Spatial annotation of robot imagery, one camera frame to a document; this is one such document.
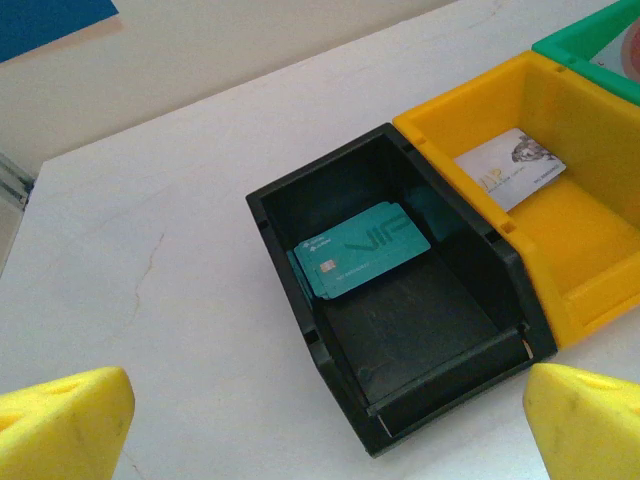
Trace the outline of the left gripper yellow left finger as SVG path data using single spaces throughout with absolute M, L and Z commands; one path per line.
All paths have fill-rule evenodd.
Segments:
M 102 367 L 1 395 L 3 479 L 110 479 L 134 416 L 125 370 Z

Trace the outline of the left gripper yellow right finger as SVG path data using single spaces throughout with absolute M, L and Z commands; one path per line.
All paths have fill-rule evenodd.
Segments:
M 639 477 L 638 384 L 537 363 L 523 407 L 551 479 Z

